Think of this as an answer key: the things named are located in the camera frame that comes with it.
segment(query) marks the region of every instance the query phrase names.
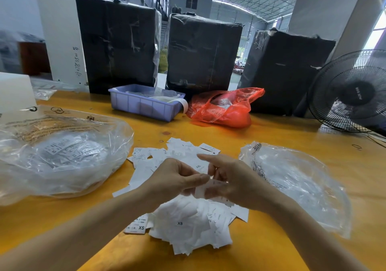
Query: black wrapped package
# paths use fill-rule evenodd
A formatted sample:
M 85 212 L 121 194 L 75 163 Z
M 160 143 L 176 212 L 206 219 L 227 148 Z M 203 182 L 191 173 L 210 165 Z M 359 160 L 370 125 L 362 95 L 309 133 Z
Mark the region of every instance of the black wrapped package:
M 334 46 L 319 37 L 257 31 L 238 86 L 265 89 L 251 112 L 292 115 Z
M 91 93 L 128 84 L 154 86 L 161 14 L 119 0 L 76 0 Z
M 169 26 L 169 89 L 186 94 L 228 90 L 242 25 L 186 14 L 171 14 Z

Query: wooden table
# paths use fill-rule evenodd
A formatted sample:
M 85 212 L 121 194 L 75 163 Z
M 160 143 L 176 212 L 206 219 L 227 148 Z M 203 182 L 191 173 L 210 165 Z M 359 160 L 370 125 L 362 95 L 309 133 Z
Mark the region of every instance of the wooden table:
M 367 138 L 318 132 L 320 124 L 315 120 L 267 115 L 253 116 L 251 127 L 238 130 L 192 122 L 182 114 L 165 123 L 112 110 L 108 96 L 87 93 L 57 92 L 39 104 L 122 118 L 134 129 L 134 147 L 161 148 L 175 137 L 195 145 L 205 142 L 232 157 L 254 140 L 306 152 L 327 164 L 331 176 L 350 196 L 351 239 L 339 240 L 373 271 L 385 269 L 386 149 Z M 132 173 L 133 166 L 126 161 L 89 195 L 67 200 L 29 197 L 0 207 L 0 253 L 111 199 L 113 192 L 127 186 Z M 80 270 L 307 270 L 286 234 L 269 216 L 250 211 L 248 223 L 236 219 L 229 228 L 233 245 L 220 249 L 206 246 L 188 257 L 175 256 L 168 243 L 148 234 L 120 233 Z

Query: blue plastic bin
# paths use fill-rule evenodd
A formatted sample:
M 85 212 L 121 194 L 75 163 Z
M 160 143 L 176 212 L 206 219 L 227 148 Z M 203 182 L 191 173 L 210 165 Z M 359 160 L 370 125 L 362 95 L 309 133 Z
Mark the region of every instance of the blue plastic bin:
M 170 122 L 182 109 L 180 102 L 162 102 L 152 98 L 132 94 L 129 92 L 154 91 L 155 87 L 139 84 L 130 84 L 109 89 L 111 96 L 111 107 L 125 112 L 143 115 L 153 119 Z

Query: hand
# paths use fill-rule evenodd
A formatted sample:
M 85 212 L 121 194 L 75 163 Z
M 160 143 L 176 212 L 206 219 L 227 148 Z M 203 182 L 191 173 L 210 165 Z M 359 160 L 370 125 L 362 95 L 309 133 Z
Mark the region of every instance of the hand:
M 158 208 L 179 194 L 190 195 L 197 186 L 209 181 L 210 177 L 200 174 L 187 164 L 174 158 L 167 158 L 156 169 L 152 176 L 140 188 L 147 191 L 151 197 L 152 207 Z
M 244 161 L 223 154 L 197 154 L 197 157 L 210 163 L 208 175 L 228 182 L 208 188 L 206 199 L 222 196 L 242 207 L 265 213 L 271 212 L 278 199 L 285 199 L 284 194 L 258 176 Z

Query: electric fan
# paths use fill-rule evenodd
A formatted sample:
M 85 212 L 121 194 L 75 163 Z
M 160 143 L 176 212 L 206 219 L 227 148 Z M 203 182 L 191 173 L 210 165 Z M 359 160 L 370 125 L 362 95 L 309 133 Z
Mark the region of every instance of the electric fan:
M 386 51 L 363 50 L 327 63 L 307 92 L 313 116 L 327 127 L 369 132 L 386 121 Z

